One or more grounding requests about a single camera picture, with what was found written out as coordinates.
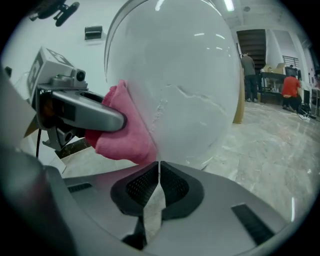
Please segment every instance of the black vent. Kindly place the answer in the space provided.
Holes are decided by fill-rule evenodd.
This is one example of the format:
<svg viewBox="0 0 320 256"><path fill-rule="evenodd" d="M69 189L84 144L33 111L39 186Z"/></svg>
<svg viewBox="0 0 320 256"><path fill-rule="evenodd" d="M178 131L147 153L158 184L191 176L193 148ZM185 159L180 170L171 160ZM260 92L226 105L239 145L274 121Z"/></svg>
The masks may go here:
<svg viewBox="0 0 320 256"><path fill-rule="evenodd" d="M74 192L77 192L80 190L85 190L85 189L88 189L91 187L92 187L92 185L90 183L86 182L86 183L82 183L82 184L78 184L78 185L74 185L74 186L68 186L68 190L70 193L74 193Z"/></svg>
<svg viewBox="0 0 320 256"><path fill-rule="evenodd" d="M153 168L130 181L126 185L125 191L132 200L144 207L158 185L158 175L157 168Z"/></svg>
<svg viewBox="0 0 320 256"><path fill-rule="evenodd" d="M184 198L189 191L188 182L167 168L161 168L160 183L167 207Z"/></svg>
<svg viewBox="0 0 320 256"><path fill-rule="evenodd" d="M274 236L274 233L246 204L237 205L231 209L257 246Z"/></svg>

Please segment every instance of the staircase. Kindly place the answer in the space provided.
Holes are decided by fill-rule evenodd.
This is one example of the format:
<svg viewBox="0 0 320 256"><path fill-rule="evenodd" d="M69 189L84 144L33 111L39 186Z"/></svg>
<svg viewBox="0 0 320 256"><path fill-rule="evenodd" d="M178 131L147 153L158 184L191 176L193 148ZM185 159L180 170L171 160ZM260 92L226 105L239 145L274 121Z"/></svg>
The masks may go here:
<svg viewBox="0 0 320 256"><path fill-rule="evenodd" d="M264 29L238 31L238 40L243 54L253 59L255 73L266 65L266 31Z"/></svg>

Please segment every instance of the white wall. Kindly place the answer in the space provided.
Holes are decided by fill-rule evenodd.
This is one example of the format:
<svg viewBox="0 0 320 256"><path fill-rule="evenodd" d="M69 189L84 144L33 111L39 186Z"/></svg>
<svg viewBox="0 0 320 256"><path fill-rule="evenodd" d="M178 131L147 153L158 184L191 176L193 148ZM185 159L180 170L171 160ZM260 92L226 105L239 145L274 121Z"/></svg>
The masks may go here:
<svg viewBox="0 0 320 256"><path fill-rule="evenodd" d="M271 29L265 31L266 38L266 57L265 62L272 68L276 68L277 65L283 62L280 47L274 32Z"/></svg>
<svg viewBox="0 0 320 256"><path fill-rule="evenodd" d="M11 82L20 95L26 99L26 79L31 65L41 46L45 46L65 56L75 67L85 70L88 88L105 95L110 86L105 78L104 55L105 40L109 26L117 11L126 0L78 0L79 9L61 26L56 27L52 17L44 20L30 21L23 19L7 42L1 56L3 67L12 68ZM101 25L102 39L85 41L85 27ZM37 133L21 142L21 149L35 155L35 138ZM42 131L39 160L44 165L56 166L60 172L65 165L52 148L44 146L42 141L48 139Z"/></svg>
<svg viewBox="0 0 320 256"><path fill-rule="evenodd" d="M307 70L308 70L308 73L310 73L310 75L309 75L310 84L315 86L316 85L315 66L314 66L314 62L313 62L311 54L310 54L310 50L308 48L304 48L303 52L304 52L304 56L305 56L305 60L306 60Z"/></svg>
<svg viewBox="0 0 320 256"><path fill-rule="evenodd" d="M302 44L300 42L300 39L299 39L298 35L294 32L290 32L289 34L290 34L291 40L293 42L294 48L296 50L297 58L299 59L301 80L309 83L307 60L306 60L306 56L305 56Z"/></svg>
<svg viewBox="0 0 320 256"><path fill-rule="evenodd" d="M290 37L289 32L282 30L274 30L273 32L278 41L282 55L298 58L298 53L295 49L294 43Z"/></svg>

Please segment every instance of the pink cloth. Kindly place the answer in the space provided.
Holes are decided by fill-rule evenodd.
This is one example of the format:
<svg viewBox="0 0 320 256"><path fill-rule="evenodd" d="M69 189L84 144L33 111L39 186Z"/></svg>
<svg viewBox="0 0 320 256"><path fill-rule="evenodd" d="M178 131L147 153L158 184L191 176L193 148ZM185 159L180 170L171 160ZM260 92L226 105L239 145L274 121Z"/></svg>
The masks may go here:
<svg viewBox="0 0 320 256"><path fill-rule="evenodd" d="M109 159L127 159L138 165L154 162L157 155L155 144L130 98L124 80L110 88L102 104L125 114L127 123L122 130L114 132L86 130L85 138L95 152Z"/></svg>

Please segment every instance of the white panel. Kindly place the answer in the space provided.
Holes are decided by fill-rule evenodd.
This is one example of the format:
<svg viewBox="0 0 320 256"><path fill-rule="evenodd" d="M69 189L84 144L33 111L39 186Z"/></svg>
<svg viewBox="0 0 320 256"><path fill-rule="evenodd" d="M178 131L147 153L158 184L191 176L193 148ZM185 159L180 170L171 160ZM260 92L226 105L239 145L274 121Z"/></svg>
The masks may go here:
<svg viewBox="0 0 320 256"><path fill-rule="evenodd" d="M312 60L311 54L310 54L310 50L308 48L304 48L304 56L305 56L305 60L306 60L306 66L308 68L308 73L310 73L309 77L310 77L310 84L312 84L313 86L316 85L316 80L315 80L315 66L314 66L314 62Z"/></svg>
<svg viewBox="0 0 320 256"><path fill-rule="evenodd" d="M276 68L279 63L283 62L280 47L272 30L267 29L265 37L267 42L265 62L272 68Z"/></svg>

